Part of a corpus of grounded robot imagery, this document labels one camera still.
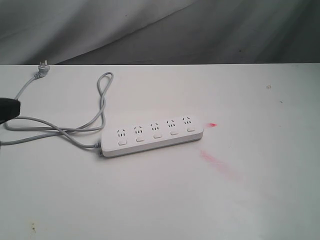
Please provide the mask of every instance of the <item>red mark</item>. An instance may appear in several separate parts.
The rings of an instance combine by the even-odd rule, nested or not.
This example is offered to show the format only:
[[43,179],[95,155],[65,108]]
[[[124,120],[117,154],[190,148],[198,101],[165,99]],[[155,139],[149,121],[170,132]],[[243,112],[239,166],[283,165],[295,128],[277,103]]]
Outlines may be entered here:
[[207,162],[214,164],[214,167],[221,173],[224,174],[229,179],[234,181],[240,181],[241,177],[235,171],[233,171],[226,163],[219,161],[214,156],[211,156],[206,151],[201,150],[201,157],[203,157]]
[[216,127],[216,126],[217,126],[217,124],[215,124],[215,123],[208,123],[206,125],[207,128],[213,128],[213,127]]

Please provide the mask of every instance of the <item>gray fabric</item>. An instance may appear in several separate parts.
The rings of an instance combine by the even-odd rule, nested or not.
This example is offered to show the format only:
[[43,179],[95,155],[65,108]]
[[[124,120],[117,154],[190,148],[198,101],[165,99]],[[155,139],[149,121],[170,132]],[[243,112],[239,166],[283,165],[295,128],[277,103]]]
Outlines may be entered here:
[[0,0],[0,64],[320,62],[318,0]]

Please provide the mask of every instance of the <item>white table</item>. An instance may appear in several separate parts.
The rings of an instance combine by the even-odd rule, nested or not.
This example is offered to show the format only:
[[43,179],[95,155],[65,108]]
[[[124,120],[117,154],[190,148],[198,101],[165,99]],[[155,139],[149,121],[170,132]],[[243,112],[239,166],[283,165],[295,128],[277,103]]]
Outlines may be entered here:
[[[0,66],[0,96],[36,71]],[[111,159],[61,137],[3,146],[1,240],[319,239],[320,64],[52,66],[21,96],[21,115],[80,126],[108,71],[107,127],[184,114],[217,126]],[[33,134],[0,126],[2,141]]]

